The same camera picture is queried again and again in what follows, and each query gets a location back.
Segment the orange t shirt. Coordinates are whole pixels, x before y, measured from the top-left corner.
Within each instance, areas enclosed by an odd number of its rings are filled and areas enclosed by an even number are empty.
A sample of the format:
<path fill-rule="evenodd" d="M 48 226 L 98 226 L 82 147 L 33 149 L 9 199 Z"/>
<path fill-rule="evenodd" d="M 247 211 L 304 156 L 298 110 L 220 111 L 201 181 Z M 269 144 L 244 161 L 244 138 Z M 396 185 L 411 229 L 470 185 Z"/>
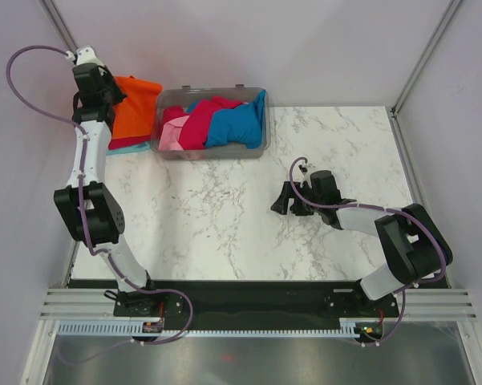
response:
<path fill-rule="evenodd" d="M 156 100 L 163 86 L 133 76 L 116 76 L 115 80 L 127 97 L 114 106 L 112 139 L 149 139 L 156 114 Z"/>

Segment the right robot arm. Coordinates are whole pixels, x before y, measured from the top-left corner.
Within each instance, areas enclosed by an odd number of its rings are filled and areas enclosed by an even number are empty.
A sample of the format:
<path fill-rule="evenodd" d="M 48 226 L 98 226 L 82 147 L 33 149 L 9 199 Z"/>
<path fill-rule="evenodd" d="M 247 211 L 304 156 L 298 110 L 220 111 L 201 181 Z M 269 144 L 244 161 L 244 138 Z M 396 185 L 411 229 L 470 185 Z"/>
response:
<path fill-rule="evenodd" d="M 352 230 L 377 237 L 385 264 L 362 278 L 351 295 L 353 310 L 372 314 L 380 298 L 424 279 L 433 279 L 452 263 L 452 251 L 426 209 L 411 204 L 381 210 L 344 199 L 329 170 L 308 172 L 301 182 L 286 181 L 271 210 L 297 217 L 318 214 L 323 223 L 338 230 Z"/>

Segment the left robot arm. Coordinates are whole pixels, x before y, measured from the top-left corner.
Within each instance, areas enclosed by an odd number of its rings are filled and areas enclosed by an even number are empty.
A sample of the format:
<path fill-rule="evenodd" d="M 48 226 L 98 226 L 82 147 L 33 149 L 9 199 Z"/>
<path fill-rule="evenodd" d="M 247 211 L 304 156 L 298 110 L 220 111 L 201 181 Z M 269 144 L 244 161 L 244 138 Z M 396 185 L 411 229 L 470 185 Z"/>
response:
<path fill-rule="evenodd" d="M 151 315 L 159 309 L 160 296 L 149 289 L 149 273 L 124 236 L 123 210 L 104 183 L 114 106 L 126 95 L 104 65 L 79 64 L 72 72 L 78 88 L 71 121 L 77 139 L 75 160 L 67 185 L 54 192 L 54 202 L 71 237 L 83 243 L 90 255 L 102 258 L 119 291 L 136 291 L 132 297 L 136 310 Z"/>

